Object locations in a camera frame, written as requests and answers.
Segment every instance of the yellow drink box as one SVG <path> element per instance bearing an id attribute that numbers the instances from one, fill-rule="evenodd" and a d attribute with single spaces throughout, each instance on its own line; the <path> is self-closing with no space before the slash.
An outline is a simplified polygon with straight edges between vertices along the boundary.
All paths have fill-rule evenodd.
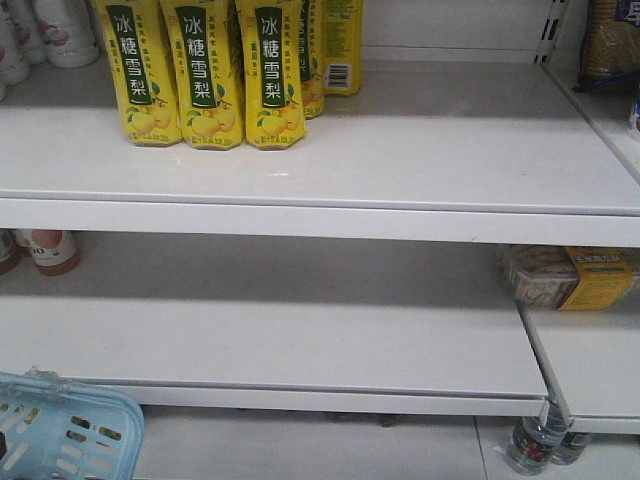
<path id="1" fill-rule="evenodd" d="M 324 0 L 302 0 L 300 18 L 300 81 L 306 118 L 324 110 Z"/>
<path id="2" fill-rule="evenodd" d="M 363 0 L 324 1 L 324 93 L 354 95 L 362 82 Z"/>
<path id="3" fill-rule="evenodd" d="M 176 80 L 158 0 L 93 2 L 127 137 L 142 146 L 180 142 Z"/>
<path id="4" fill-rule="evenodd" d="M 247 141 L 284 149 L 306 133 L 300 83 L 302 0 L 236 0 L 246 86 Z"/>
<path id="5" fill-rule="evenodd" d="M 160 0 L 178 79 L 182 134 L 195 148 L 244 139 L 241 46 L 233 0 Z"/>

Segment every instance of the snack package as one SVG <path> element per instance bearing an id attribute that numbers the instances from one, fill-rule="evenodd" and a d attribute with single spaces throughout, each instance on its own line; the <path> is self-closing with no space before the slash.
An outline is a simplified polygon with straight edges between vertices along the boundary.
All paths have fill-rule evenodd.
<path id="1" fill-rule="evenodd" d="M 242 51 L 233 0 L 160 0 L 178 79 L 184 139 L 228 150 L 244 140 Z"/>
<path id="2" fill-rule="evenodd" d="M 581 89 L 633 90 L 640 78 L 640 2 L 590 0 L 580 57 Z"/>
<path id="3" fill-rule="evenodd" d="M 499 272 L 523 305 L 604 309 L 640 289 L 640 249 L 500 245 Z"/>
<path id="4" fill-rule="evenodd" d="M 176 78 L 158 0 L 94 0 L 122 127 L 135 145 L 182 141 Z"/>
<path id="5" fill-rule="evenodd" d="M 324 110 L 324 0 L 302 0 L 300 80 L 306 118 Z"/>
<path id="6" fill-rule="evenodd" d="M 325 0 L 324 92 L 355 95 L 362 81 L 363 0 Z"/>
<path id="7" fill-rule="evenodd" d="M 236 0 L 244 49 L 247 142 L 284 149 L 304 137 L 302 0 Z"/>

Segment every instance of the shelf bracket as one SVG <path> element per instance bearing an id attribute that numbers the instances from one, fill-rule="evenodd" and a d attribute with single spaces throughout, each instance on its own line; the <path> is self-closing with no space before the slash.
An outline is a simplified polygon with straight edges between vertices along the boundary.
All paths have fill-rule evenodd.
<path id="1" fill-rule="evenodd" d="M 542 36 L 533 63 L 546 63 L 553 51 L 569 0 L 551 0 L 549 14 L 542 30 Z"/>

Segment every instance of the blue plastic basket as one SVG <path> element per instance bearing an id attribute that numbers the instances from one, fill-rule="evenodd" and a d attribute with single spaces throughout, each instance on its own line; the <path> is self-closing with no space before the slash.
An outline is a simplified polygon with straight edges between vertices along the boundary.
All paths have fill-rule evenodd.
<path id="1" fill-rule="evenodd" d="M 119 392 L 49 372 L 0 373 L 0 479 L 130 480 L 144 435 Z"/>

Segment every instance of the store shelf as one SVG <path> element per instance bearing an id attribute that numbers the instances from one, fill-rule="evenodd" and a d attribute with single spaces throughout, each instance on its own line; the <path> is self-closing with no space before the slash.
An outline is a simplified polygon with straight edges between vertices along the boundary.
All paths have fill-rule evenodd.
<path id="1" fill-rule="evenodd" d="M 488 480 L 522 480 L 505 461 L 509 435 L 516 419 L 478 418 L 477 427 Z M 640 442 L 630 435 L 595 435 L 572 465 L 550 464 L 539 480 L 636 480 L 640 472 Z"/>
<path id="2" fill-rule="evenodd" d="M 85 234 L 3 278 L 3 369 L 146 404 L 538 414 L 547 390 L 491 246 Z"/>
<path id="3" fill-rule="evenodd" d="M 576 93 L 578 74 L 569 70 L 550 70 L 550 74 L 574 102 L 591 127 L 616 154 L 629 172 L 640 181 L 640 142 L 629 135 L 627 122 L 633 94 Z"/>
<path id="4" fill-rule="evenodd" d="M 390 428 L 366 415 L 154 407 L 138 480 L 521 480 L 504 461 L 513 418 L 402 416 Z M 636 480 L 640 443 L 596 435 L 573 465 L 540 480 Z"/>
<path id="5" fill-rule="evenodd" d="M 572 430 L 640 434 L 640 297 L 609 310 L 524 310 Z"/>
<path id="6" fill-rule="evenodd" d="M 104 61 L 39 66 L 0 109 L 0 224 L 640 246 L 640 186 L 539 66 L 373 62 L 327 103 L 285 152 L 136 148 Z"/>

